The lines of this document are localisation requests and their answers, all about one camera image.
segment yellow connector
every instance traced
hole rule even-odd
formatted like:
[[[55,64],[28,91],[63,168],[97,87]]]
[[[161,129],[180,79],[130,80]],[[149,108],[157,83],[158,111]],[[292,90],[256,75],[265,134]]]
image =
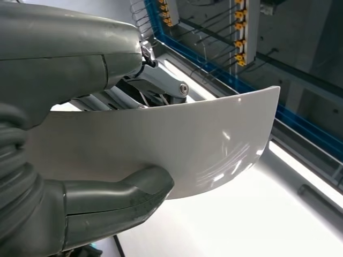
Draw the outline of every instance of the yellow connector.
[[[235,29],[243,29],[246,25],[246,22],[237,22],[235,24]]]
[[[238,65],[239,65],[239,66],[246,66],[246,62],[245,61],[239,61]]]
[[[235,45],[235,47],[243,47],[244,44],[246,43],[246,40],[237,40],[237,41],[235,41],[233,44]]]
[[[245,56],[246,56],[246,54],[236,54],[235,56],[235,59],[237,61],[243,61]]]
[[[236,11],[235,12],[235,18],[236,19],[243,19],[247,13],[248,13],[248,11],[246,9],[240,10],[240,11]]]

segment screw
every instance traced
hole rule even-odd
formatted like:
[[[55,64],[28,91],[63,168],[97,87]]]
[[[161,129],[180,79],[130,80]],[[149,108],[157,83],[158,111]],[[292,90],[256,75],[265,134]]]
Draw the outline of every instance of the screw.
[[[182,95],[186,95],[188,93],[188,86],[187,84],[184,84],[184,83],[181,83],[180,85],[180,92],[182,94]]]

